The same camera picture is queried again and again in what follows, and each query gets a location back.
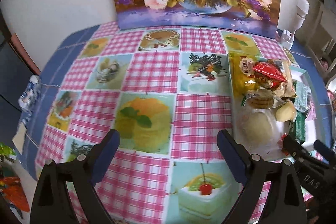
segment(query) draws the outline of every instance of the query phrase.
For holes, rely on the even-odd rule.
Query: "cherry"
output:
[[[212,186],[209,183],[205,183],[199,187],[199,190],[201,191],[201,195],[210,195],[212,193]]]

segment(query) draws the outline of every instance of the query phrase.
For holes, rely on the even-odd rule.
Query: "blue gripper pad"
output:
[[[314,142],[314,149],[329,162],[330,165],[336,164],[335,152],[324,145],[320,140]]]
[[[236,149],[233,147],[232,142],[238,145],[226,130],[218,132],[217,146],[220,152],[222,153],[225,162],[230,168],[230,171],[233,177],[235,178],[236,182],[239,182],[243,186],[245,186],[247,183],[246,165],[239,156]]]
[[[115,153],[117,152],[119,144],[120,135],[119,132],[115,130],[93,165],[91,173],[91,184],[93,186],[103,180],[103,177],[107,172]]]

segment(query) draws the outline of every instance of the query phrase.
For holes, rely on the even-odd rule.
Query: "white lamp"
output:
[[[280,40],[280,44],[288,50],[290,50],[293,45],[295,32],[301,28],[305,21],[305,16],[309,11],[309,2],[307,0],[298,0],[296,8],[296,14],[293,18],[292,32],[284,30]]]

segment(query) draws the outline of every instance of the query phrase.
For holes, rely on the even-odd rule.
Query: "yellow package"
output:
[[[234,96],[244,95],[248,90],[259,89],[252,70],[257,61],[254,56],[230,53],[229,61]]]

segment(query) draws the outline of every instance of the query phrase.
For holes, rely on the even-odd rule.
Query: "screw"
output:
[[[83,161],[83,160],[85,160],[85,158],[86,158],[86,156],[84,154],[80,154],[80,155],[77,156],[77,160],[79,160],[79,161]]]
[[[252,154],[251,158],[255,161],[259,161],[260,160],[260,156],[257,154]]]
[[[51,165],[53,163],[53,160],[52,159],[47,159],[45,160],[44,162],[46,165]]]
[[[285,163],[285,165],[291,166],[292,162],[289,159],[284,159],[283,163]]]

